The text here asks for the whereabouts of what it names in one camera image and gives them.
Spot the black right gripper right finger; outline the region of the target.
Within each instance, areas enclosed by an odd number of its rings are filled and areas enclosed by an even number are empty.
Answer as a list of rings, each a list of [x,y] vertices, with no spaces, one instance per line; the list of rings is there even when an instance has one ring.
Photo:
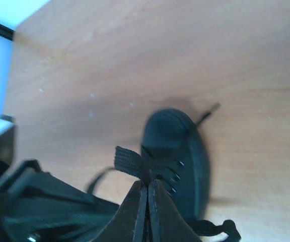
[[[149,241],[201,241],[181,217],[160,181],[149,184],[148,202]]]

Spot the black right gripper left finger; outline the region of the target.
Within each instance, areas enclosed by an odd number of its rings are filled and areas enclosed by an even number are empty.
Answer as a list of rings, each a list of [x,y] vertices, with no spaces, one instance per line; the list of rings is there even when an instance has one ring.
[[[134,182],[113,218],[93,241],[145,241],[147,203],[147,187],[141,181]]]

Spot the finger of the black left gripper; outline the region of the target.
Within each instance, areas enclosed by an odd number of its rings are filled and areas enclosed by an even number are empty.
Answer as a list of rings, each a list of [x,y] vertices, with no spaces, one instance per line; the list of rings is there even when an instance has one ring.
[[[15,207],[23,198],[36,199],[46,198],[52,201],[77,203],[86,205],[104,206],[107,209],[118,209],[119,205],[99,197],[96,197],[94,190],[97,183],[108,173],[114,170],[113,167],[106,168],[94,177],[85,192],[59,180],[50,173],[41,169],[36,159],[24,160],[11,175],[11,185],[16,186],[17,193],[10,195],[9,206]]]
[[[90,241],[116,209],[82,209],[6,216],[3,229],[11,241]]]

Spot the black canvas sneaker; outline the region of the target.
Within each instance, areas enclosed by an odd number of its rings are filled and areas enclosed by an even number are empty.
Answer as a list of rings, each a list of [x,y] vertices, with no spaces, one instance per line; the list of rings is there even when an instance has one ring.
[[[210,192],[209,157],[195,122],[177,109],[147,120],[140,145],[151,175],[159,179],[185,220],[205,217]]]

